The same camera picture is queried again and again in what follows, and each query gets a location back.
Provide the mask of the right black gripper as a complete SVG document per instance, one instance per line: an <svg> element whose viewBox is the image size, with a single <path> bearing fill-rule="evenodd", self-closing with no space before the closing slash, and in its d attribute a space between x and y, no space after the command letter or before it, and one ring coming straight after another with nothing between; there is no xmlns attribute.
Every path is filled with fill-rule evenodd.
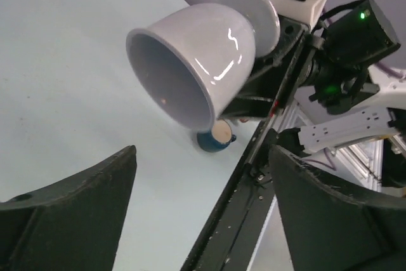
<svg viewBox="0 0 406 271"><path fill-rule="evenodd" d="M331 115L343 114L378 94L368 71L400 48L400 40L375 0L356 0L322 14L315 29L281 18L275 50L257 59L243 88L222 113L226 119L266 119L283 111L298 88Z"/></svg>

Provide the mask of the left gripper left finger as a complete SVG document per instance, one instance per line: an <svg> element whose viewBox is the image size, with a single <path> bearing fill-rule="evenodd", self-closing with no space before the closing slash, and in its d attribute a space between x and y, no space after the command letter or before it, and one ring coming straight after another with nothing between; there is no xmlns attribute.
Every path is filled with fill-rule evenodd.
<svg viewBox="0 0 406 271"><path fill-rule="evenodd" d="M1 270L112 270L136 147L1 203Z"/></svg>

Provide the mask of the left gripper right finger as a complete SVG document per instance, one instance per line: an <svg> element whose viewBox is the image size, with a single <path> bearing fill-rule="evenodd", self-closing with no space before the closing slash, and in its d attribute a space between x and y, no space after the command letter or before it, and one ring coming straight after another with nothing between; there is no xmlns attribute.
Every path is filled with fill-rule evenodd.
<svg viewBox="0 0 406 271"><path fill-rule="evenodd" d="M405 270L405 199L305 164L273 145L269 165L295 270Z"/></svg>

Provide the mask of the blue mug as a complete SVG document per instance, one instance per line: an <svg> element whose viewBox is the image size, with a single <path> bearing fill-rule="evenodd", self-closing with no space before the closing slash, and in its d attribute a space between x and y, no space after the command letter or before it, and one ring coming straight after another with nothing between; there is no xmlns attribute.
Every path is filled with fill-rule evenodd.
<svg viewBox="0 0 406 271"><path fill-rule="evenodd" d="M197 133L196 139L202 150L215 153L225 150L237 136L233 134L231 126L221 119L209 131Z"/></svg>

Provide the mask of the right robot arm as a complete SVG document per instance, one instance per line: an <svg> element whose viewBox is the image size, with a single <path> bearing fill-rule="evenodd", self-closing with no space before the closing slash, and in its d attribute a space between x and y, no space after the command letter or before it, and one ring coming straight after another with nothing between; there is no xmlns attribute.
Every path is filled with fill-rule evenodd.
<svg viewBox="0 0 406 271"><path fill-rule="evenodd" d="M241 92L223 111L226 119L267 119L281 114L296 91L311 86L334 120L274 133L275 144L304 157L405 132L405 82L376 66L400 47L375 0L357 0L309 25L283 13L280 39L259 57Z"/></svg>

